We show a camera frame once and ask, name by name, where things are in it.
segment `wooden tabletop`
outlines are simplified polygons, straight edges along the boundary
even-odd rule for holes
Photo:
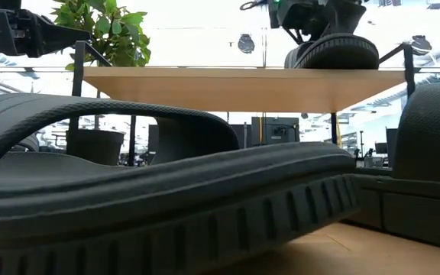
[[[403,83],[403,72],[86,67],[112,99],[210,112],[341,111]]]
[[[440,248],[335,224],[209,275],[440,275]]]

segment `black pot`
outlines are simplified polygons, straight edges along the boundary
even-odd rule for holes
[[[104,165],[117,165],[123,133],[103,130],[79,129],[76,132],[73,156]]]

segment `slide sandal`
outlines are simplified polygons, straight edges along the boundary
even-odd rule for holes
[[[379,53],[366,38],[353,34],[329,34],[303,51],[294,68],[303,69],[378,69]]]
[[[155,117],[158,164],[7,153],[48,124],[103,113]],[[352,215],[351,173],[351,155],[333,144],[239,150],[231,127],[205,112],[0,95],[0,274],[211,270]]]
[[[26,137],[25,139],[21,140],[20,142],[18,142],[15,146],[13,146],[12,149],[10,150],[14,150],[14,151],[33,151],[33,152],[38,152],[39,151],[39,142],[37,139],[37,135],[36,134],[31,134],[28,137]]]
[[[403,110],[393,170],[360,169],[350,222],[440,246],[440,83],[417,86]]]

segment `black equipment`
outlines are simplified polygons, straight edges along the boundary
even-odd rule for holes
[[[359,150],[359,148],[356,148],[356,150],[354,150],[354,153],[353,153],[353,155],[354,155],[354,157],[357,159],[357,158],[359,158],[359,154],[361,153],[361,150]]]
[[[21,0],[0,0],[0,53],[40,57],[90,39],[87,31],[56,26],[44,16],[21,9]]]
[[[252,146],[299,142],[298,118],[253,117]]]
[[[366,154],[364,155],[364,158],[366,158],[366,157],[373,157],[373,153],[374,153],[374,149],[370,148],[370,150],[368,150],[366,152]]]
[[[398,129],[387,128],[388,167],[395,165],[396,136]]]
[[[361,0],[268,0],[267,4],[271,28],[282,27],[298,44],[304,42],[301,34],[310,35],[309,41],[327,34],[352,34],[366,11]]]

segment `monitor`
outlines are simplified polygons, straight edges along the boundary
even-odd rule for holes
[[[388,146],[386,142],[380,142],[374,144],[374,150],[376,154],[388,154]]]

